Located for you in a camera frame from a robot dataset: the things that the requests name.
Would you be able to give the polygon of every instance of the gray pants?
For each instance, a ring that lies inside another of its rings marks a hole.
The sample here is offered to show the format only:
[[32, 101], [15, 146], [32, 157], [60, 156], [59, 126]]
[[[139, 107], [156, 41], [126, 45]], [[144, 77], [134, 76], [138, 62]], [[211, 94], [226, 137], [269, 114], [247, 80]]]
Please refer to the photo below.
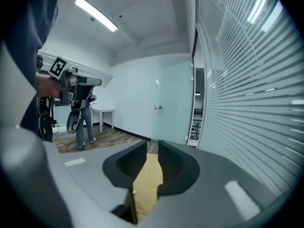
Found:
[[84, 144], [84, 120], [86, 123], [87, 136], [89, 138], [89, 141], [92, 142], [94, 138], [91, 120], [91, 108], [89, 106], [81, 109], [81, 118], [79, 120], [79, 126], [76, 130], [76, 140], [78, 143], [78, 147], [82, 147], [82, 145]]

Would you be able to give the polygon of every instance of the dark blue shirt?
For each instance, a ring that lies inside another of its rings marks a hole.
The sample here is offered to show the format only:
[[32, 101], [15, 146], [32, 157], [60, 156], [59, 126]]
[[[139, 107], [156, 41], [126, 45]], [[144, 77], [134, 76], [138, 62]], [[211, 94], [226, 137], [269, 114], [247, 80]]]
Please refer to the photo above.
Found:
[[[57, 18], [58, 0], [29, 0], [4, 37], [7, 49], [28, 82], [36, 85], [37, 52], [46, 42]], [[21, 126], [38, 133], [35, 97], [23, 116]]]

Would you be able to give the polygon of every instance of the shoe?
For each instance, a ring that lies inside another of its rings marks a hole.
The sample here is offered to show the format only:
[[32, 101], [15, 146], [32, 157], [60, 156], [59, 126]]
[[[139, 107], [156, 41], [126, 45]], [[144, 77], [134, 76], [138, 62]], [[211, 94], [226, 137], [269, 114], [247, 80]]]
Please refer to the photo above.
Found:
[[81, 149], [81, 148], [84, 147], [84, 146], [85, 146], [85, 142], [84, 142], [84, 144], [83, 144], [81, 147], [78, 146], [78, 148]]
[[92, 141], [92, 142], [90, 142], [90, 143], [93, 143], [93, 142], [95, 142], [95, 141], [96, 141], [96, 138], [94, 138], [94, 139], [93, 139], [93, 141]]

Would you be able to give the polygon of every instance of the glass door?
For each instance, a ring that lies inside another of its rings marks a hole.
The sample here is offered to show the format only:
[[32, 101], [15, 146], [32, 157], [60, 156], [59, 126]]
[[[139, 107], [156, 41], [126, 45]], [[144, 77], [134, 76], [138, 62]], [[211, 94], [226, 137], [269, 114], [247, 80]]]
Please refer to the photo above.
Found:
[[172, 55], [157, 67], [152, 144], [187, 144], [193, 101], [193, 68], [185, 55]]

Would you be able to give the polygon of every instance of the black and white tag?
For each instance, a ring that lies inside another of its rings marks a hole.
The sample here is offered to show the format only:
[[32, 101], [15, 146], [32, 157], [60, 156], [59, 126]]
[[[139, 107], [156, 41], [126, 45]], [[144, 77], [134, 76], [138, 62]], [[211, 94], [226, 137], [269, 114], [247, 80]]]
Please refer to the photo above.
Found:
[[57, 57], [48, 73], [59, 80], [62, 73], [70, 67], [71, 65], [69, 61], [62, 59], [61, 57]]

